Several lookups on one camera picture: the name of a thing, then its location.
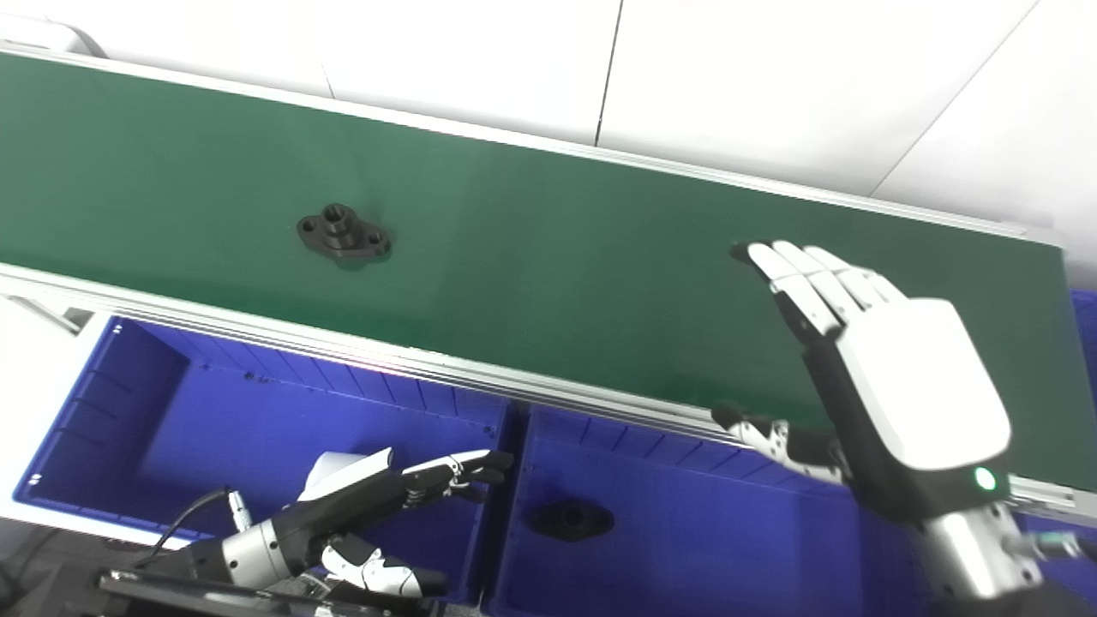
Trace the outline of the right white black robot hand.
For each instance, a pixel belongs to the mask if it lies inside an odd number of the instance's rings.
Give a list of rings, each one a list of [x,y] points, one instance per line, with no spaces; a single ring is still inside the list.
[[[730,254],[769,288],[832,424],[721,404],[710,416],[730,437],[898,524],[1010,498],[1010,415],[955,305],[911,298],[819,246],[745,242]]]

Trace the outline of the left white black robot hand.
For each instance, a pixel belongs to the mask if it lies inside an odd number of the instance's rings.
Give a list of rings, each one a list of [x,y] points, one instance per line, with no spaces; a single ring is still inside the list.
[[[295,503],[272,519],[279,551],[291,575],[324,566],[357,588],[400,598],[442,597],[446,574],[409,566],[357,530],[419,509],[439,500],[483,503],[506,480],[509,452],[456,452],[403,470],[392,469],[389,448],[361,459],[305,487]]]

